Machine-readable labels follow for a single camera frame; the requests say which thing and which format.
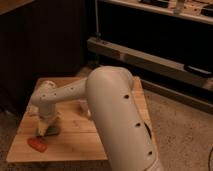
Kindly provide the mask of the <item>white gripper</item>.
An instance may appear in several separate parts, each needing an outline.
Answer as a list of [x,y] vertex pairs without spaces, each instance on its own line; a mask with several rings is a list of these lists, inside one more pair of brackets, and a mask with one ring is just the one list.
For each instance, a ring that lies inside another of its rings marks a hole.
[[37,134],[39,136],[44,136],[50,126],[59,125],[60,122],[61,118],[59,112],[56,112],[54,115],[48,116],[46,118],[40,117],[38,120]]

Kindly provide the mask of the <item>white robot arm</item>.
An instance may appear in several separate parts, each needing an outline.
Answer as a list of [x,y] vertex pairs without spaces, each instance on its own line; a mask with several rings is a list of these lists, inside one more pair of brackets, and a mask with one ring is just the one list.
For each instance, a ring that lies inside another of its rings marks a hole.
[[61,87],[43,82],[32,94],[31,103],[42,120],[48,121],[57,103],[86,100],[112,171],[164,171],[136,105],[133,86],[129,70],[102,66]]

